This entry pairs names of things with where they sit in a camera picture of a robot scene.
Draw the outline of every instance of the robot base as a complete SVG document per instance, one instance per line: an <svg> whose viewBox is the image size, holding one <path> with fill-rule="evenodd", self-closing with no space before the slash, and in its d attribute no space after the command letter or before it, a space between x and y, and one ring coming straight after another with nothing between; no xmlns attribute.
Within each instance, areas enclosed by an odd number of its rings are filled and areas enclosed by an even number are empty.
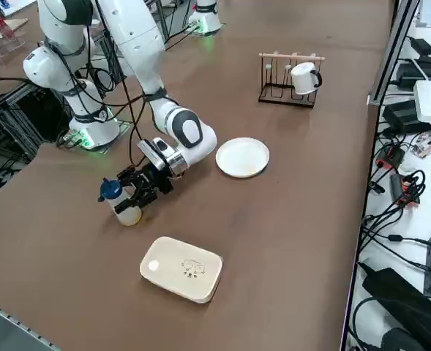
<svg viewBox="0 0 431 351"><path fill-rule="evenodd" d="M81 146L86 150L107 145L119 136L119 122L115 118L105 123L81 123L73 118L69 123L69 128L80 134L83 140Z"/></svg>
<svg viewBox="0 0 431 351"><path fill-rule="evenodd" d="M208 35L216 33L223 25L220 23L217 13L213 12L194 12L189 17L190 27L187 32L198 35Z"/></svg>

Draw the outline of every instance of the white plate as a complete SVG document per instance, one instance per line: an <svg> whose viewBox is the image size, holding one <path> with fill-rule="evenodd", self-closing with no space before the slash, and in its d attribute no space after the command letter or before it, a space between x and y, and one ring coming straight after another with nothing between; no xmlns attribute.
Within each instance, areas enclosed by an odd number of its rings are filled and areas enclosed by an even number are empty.
<svg viewBox="0 0 431 351"><path fill-rule="evenodd" d="M269 162L269 149L251 137L227 141L217 151L217 165L228 175L249 178L262 172Z"/></svg>

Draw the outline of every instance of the beige box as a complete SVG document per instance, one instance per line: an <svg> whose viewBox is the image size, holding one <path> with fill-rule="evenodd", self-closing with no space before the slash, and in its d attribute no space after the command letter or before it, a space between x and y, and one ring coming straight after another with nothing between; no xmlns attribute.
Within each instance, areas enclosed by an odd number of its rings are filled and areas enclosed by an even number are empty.
<svg viewBox="0 0 431 351"><path fill-rule="evenodd" d="M222 271L222 258L167 236L150 246L140 274L150 282L196 303L212 299Z"/></svg>

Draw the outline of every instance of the blue bottle cap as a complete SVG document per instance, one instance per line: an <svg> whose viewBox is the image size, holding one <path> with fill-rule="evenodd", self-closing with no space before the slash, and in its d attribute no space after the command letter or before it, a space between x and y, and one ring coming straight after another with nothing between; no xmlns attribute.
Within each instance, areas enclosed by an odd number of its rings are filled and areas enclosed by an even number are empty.
<svg viewBox="0 0 431 351"><path fill-rule="evenodd" d="M103 182L100 187L100 198L98 201L113 200L122 194L122 186L118 181L109 181L103 178Z"/></svg>

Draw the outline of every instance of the white mug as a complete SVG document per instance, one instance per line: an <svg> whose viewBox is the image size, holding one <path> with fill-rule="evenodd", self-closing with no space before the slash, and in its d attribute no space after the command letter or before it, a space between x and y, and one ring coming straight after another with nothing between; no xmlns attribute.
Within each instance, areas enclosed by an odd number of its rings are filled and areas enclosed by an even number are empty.
<svg viewBox="0 0 431 351"><path fill-rule="evenodd" d="M312 93L323 85L323 78L312 62L304 62L291 70L291 79L298 95Z"/></svg>

